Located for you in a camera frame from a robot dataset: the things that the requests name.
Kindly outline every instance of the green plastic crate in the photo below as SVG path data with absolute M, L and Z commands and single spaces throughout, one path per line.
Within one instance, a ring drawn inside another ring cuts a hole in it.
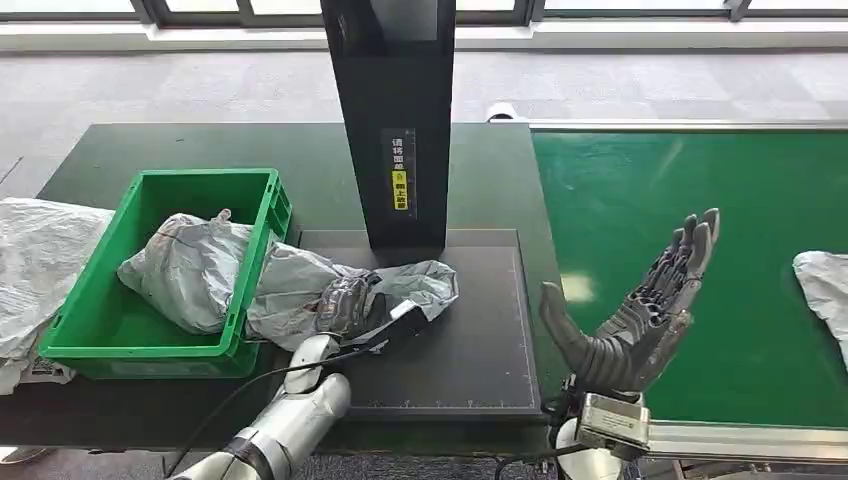
M 253 224 L 223 332 L 186 333 L 118 279 L 165 219 L 188 213 Z M 258 344 L 244 339 L 247 308 L 270 230 L 285 238 L 291 204 L 275 169 L 154 170 L 133 179 L 39 353 L 92 379 L 233 378 L 250 375 Z

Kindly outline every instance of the wire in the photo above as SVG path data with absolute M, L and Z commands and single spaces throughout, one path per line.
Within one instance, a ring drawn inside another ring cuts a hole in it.
M 585 445 L 570 445 L 568 447 L 557 448 L 555 450 L 547 450 L 544 452 L 538 453 L 530 453 L 527 455 L 516 455 L 514 457 L 507 457 L 498 462 L 498 465 L 495 467 L 495 476 L 494 480 L 500 480 L 501 473 L 503 473 L 503 469 L 506 468 L 507 465 L 515 462 L 526 462 L 528 460 L 542 460 L 544 458 L 553 458 L 553 457 L 561 457 L 563 455 L 570 455 L 572 453 L 582 452 L 583 450 L 588 450 L 589 447 Z M 568 472 L 562 470 L 562 475 L 565 477 L 565 480 L 572 480 L 570 476 L 568 476 Z
M 264 378 L 267 378 L 267 377 L 270 377 L 270 376 L 273 376 L 273 375 L 278 375 L 280 373 L 288 373 L 288 372 L 295 372 L 297 370 L 308 370 L 310 368 L 323 367 L 325 365 L 338 363 L 338 362 L 341 362 L 342 360 L 348 360 L 350 358 L 357 357 L 359 355 L 363 355 L 363 354 L 368 353 L 368 352 L 369 352 L 369 350 L 367 350 L 367 349 L 357 350 L 355 352 L 345 353 L 344 355 L 337 355 L 335 357 L 330 357 L 330 358 L 321 360 L 320 362 L 304 363 L 303 365 L 298 365 L 296 367 L 278 368 L 276 370 L 271 370 L 271 371 L 265 372 L 261 375 L 257 375 L 256 377 L 251 378 L 250 380 L 244 382 L 239 388 L 235 389 L 229 396 L 227 396 L 227 398 L 225 398 L 221 403 L 219 403 L 218 406 L 215 408 L 215 410 L 212 411 L 212 413 L 207 415 L 206 418 L 204 418 L 203 421 L 200 422 L 200 425 L 197 427 L 197 429 L 194 431 L 194 433 L 192 433 L 191 436 L 186 441 L 185 445 L 183 446 L 183 449 L 180 450 L 180 454 L 177 456 L 177 460 L 171 465 L 171 467 L 168 469 L 168 471 L 165 472 L 165 478 L 170 477 L 171 475 L 174 474 L 174 471 L 177 469 L 177 466 L 179 466 L 180 462 L 183 461 L 183 459 L 188 454 L 188 452 L 191 451 L 191 448 L 194 445 L 194 442 L 197 441 L 197 437 L 199 437 L 200 434 L 203 433 L 204 430 L 206 430 L 206 427 L 208 427 L 209 424 L 212 423 L 212 420 L 215 420 L 215 418 L 217 418 L 218 415 L 221 414 L 221 412 L 224 410 L 224 408 L 226 408 L 236 397 L 238 397 L 242 392 L 247 390 L 248 387 L 255 384 L 259 380 L 262 380 Z

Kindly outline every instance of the black mat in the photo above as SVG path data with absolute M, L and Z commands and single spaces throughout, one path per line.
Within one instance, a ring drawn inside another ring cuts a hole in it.
M 459 298 L 428 330 L 390 355 L 344 366 L 353 390 L 351 419 L 540 415 L 514 230 L 451 230 L 441 253 L 373 252 L 363 231 L 304 231 L 300 247 L 354 267 L 438 259 L 457 271 Z

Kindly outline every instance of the label with chinese text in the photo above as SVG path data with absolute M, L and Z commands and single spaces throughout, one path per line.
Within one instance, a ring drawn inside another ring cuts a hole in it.
M 417 218 L 415 189 L 415 129 L 386 128 L 383 130 L 383 149 L 387 159 L 387 178 L 393 215 Z

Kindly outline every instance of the robot forearm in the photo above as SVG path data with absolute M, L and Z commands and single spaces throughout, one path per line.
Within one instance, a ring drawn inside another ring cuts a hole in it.
M 305 342 L 315 346 L 327 342 L 326 337 L 313 337 Z M 309 358 L 301 362 L 326 356 L 325 345 L 318 345 Z M 295 353 L 298 360 L 299 349 Z M 243 428 L 219 452 L 216 452 L 171 480 L 287 480 L 312 454 L 318 442 L 335 421 L 350 406 L 350 384 L 344 375 L 334 373 L 311 388 L 304 379 L 311 371 L 292 372 L 280 387 L 271 403 L 256 420 Z

